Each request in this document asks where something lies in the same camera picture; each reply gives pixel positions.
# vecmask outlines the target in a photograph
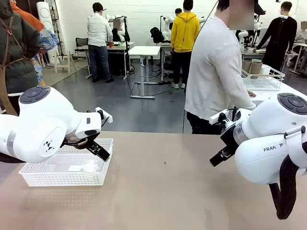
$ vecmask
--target brown strap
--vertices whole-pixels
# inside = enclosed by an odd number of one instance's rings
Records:
[[[0,22],[6,28],[6,32],[7,32],[4,58],[3,58],[3,62],[1,64],[1,68],[0,68],[0,98],[2,100],[4,107],[5,107],[6,113],[10,114],[10,115],[17,116],[17,113],[14,110],[14,108],[13,108],[11,102],[10,102],[10,99],[8,97],[8,92],[7,92],[7,89],[6,89],[6,82],[5,82],[5,69],[6,69],[5,63],[6,63],[6,59],[7,59],[7,56],[8,56],[8,50],[9,50],[9,36],[12,35],[11,27],[12,27],[13,17],[11,17],[11,19],[10,19],[9,27],[7,27],[7,25],[4,23],[4,21],[1,18],[0,18]]]

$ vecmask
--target hood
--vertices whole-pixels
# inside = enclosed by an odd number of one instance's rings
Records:
[[[185,22],[189,22],[192,18],[195,18],[196,15],[193,13],[181,13],[178,17],[183,19]]]
[[[13,16],[13,10],[10,0],[0,0],[0,18],[10,18]]]

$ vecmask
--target dark green puffer jacket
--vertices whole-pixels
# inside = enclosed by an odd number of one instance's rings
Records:
[[[31,59],[39,51],[39,33],[29,23],[13,12],[10,0],[0,0],[0,18],[9,26],[10,17],[13,16],[12,33],[22,47],[22,51],[12,36],[9,36],[9,51],[6,64],[20,59],[23,56]],[[0,23],[0,63],[4,58],[6,45],[6,29]],[[17,61],[6,67],[6,88],[9,96],[18,95],[37,86],[37,75],[30,60]]]

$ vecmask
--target robot logo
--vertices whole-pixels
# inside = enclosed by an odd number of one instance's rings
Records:
[[[46,141],[46,143],[44,144],[44,146],[45,146],[45,145],[48,146],[48,149],[46,150],[46,152],[48,152],[48,151],[51,150],[51,149],[54,150],[54,147],[50,147],[51,142],[52,142],[52,141],[50,141],[50,142],[49,142],[49,141]]]

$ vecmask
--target black shoe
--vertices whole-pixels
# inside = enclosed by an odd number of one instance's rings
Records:
[[[106,80],[106,83],[111,83],[114,81],[114,78],[110,78],[109,80]]]

